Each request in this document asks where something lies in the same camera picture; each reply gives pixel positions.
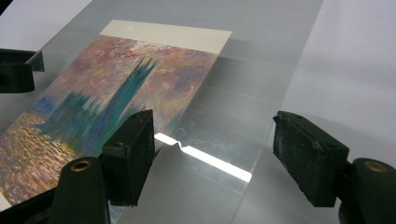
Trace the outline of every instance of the impressionist painting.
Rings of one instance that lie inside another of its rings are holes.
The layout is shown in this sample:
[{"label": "impressionist painting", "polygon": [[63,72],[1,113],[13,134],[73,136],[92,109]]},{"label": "impressionist painting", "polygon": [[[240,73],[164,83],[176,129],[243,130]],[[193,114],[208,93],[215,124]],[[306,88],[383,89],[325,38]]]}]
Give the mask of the impressionist painting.
[{"label": "impressionist painting", "polygon": [[0,192],[16,204],[55,187],[66,163],[100,155],[135,112],[153,109],[155,132],[170,133],[217,57],[97,36],[0,138]]}]

